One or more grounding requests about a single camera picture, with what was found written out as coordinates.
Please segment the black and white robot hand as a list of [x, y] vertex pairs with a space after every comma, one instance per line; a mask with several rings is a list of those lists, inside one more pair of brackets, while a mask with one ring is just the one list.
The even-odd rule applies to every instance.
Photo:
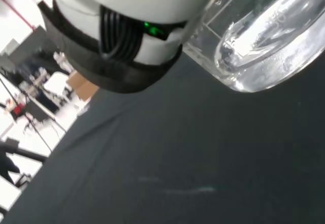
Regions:
[[46, 32], [73, 68], [117, 93], [143, 91], [177, 62], [213, 0], [52, 0]]

